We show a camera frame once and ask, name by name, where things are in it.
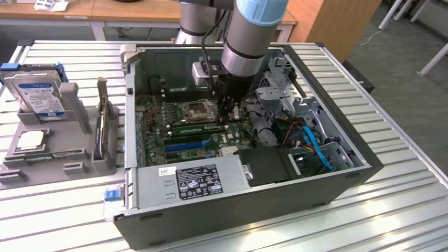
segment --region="gray carpet floor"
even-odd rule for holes
[[[359,45],[379,31],[387,10],[378,9]],[[375,85],[374,98],[448,174],[448,57],[426,76],[418,74],[446,43],[403,18],[354,48],[349,61]]]
[[[387,6],[378,9],[359,43],[378,32],[387,13]],[[53,33],[42,27],[0,26],[0,62],[6,62],[22,38],[46,40],[94,40],[89,27],[53,27]],[[125,31],[118,37],[113,28],[106,28],[109,40],[146,40],[149,28]],[[151,40],[177,37],[178,29],[155,28]],[[427,76],[418,71],[430,62],[447,41],[407,19],[393,22],[366,46],[357,46],[350,63],[375,85],[373,95],[411,138],[448,173],[448,57]]]

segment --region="blue latch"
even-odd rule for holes
[[[121,188],[114,190],[107,190],[105,194],[105,201],[119,201],[121,200]]]
[[[0,70],[19,70],[21,64],[19,63],[3,63],[0,66]]]

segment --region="wooden cabinet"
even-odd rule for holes
[[[343,62],[382,0],[290,0],[299,21],[290,42],[321,42]]]

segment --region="metal table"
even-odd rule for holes
[[[66,64],[89,106],[99,100],[98,76],[109,78],[113,102],[125,112],[125,78],[114,41],[35,41],[11,62]],[[385,169],[330,205],[187,239],[145,251],[437,251],[448,247],[448,179],[331,53],[294,44]],[[9,91],[0,97],[0,158],[19,121]],[[123,145],[125,127],[121,128]],[[123,164],[123,152],[119,153]],[[103,193],[123,182],[113,176],[0,191],[0,251],[131,251],[105,221]]]

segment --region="power supply label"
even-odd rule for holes
[[[217,165],[177,170],[179,197],[183,200],[223,193]]]

